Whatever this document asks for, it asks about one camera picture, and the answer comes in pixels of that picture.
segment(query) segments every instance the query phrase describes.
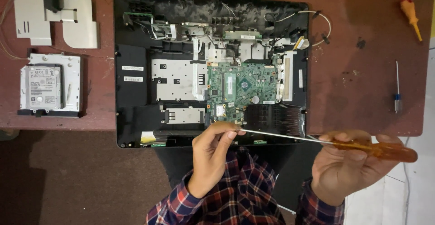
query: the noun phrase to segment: hard drive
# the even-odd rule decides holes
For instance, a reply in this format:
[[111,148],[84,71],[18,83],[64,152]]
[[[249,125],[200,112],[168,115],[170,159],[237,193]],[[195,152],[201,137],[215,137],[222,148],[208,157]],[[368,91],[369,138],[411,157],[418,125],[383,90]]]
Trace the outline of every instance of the hard drive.
[[26,109],[54,110],[62,108],[62,66],[28,64],[22,73],[26,78]]

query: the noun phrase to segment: plaid shirt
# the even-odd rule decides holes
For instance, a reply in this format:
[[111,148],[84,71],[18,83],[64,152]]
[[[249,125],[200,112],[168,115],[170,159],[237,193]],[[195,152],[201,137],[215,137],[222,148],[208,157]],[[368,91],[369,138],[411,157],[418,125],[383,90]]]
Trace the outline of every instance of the plaid shirt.
[[[237,155],[246,162],[239,168]],[[192,171],[172,192],[148,213],[146,224],[285,224],[272,197],[275,173],[246,148],[228,151],[222,179],[202,199],[186,190]],[[296,224],[343,224],[345,204],[329,206],[311,190],[311,180],[303,184]]]

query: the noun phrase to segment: hand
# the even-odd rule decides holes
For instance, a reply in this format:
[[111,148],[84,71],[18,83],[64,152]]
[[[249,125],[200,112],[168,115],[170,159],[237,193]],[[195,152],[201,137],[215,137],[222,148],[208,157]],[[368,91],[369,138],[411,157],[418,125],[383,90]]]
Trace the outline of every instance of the hand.
[[[370,134],[360,130],[333,131],[319,137],[323,141],[333,139],[372,142]],[[379,142],[403,144],[397,137],[382,134],[376,135],[376,139]],[[311,188],[323,202],[339,206],[346,196],[376,183],[398,163],[367,156],[361,150],[339,150],[332,144],[325,144],[314,160]]]
[[193,174],[187,189],[196,198],[204,197],[222,178],[228,148],[239,131],[232,122],[215,122],[192,141]]

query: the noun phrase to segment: blue screwdriver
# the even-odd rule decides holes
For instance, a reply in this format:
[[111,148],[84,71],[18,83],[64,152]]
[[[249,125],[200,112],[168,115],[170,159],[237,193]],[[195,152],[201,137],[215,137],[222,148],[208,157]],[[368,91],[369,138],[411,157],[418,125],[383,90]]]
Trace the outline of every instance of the blue screwdriver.
[[394,97],[394,110],[396,111],[397,114],[402,110],[402,97],[399,91],[399,64],[397,63],[397,60],[396,60],[396,72],[397,72],[397,94]]

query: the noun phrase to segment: black pants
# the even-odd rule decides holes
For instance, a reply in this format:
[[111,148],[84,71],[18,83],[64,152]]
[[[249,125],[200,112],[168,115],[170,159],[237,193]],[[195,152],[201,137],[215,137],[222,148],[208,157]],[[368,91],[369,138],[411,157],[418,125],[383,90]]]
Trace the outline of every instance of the black pants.
[[[295,145],[264,144],[248,146],[247,148],[251,156],[258,155],[259,158],[269,163],[275,171],[275,175],[278,175],[293,153]],[[166,170],[172,189],[181,182],[184,175],[193,169],[192,147],[156,148],[155,152]]]

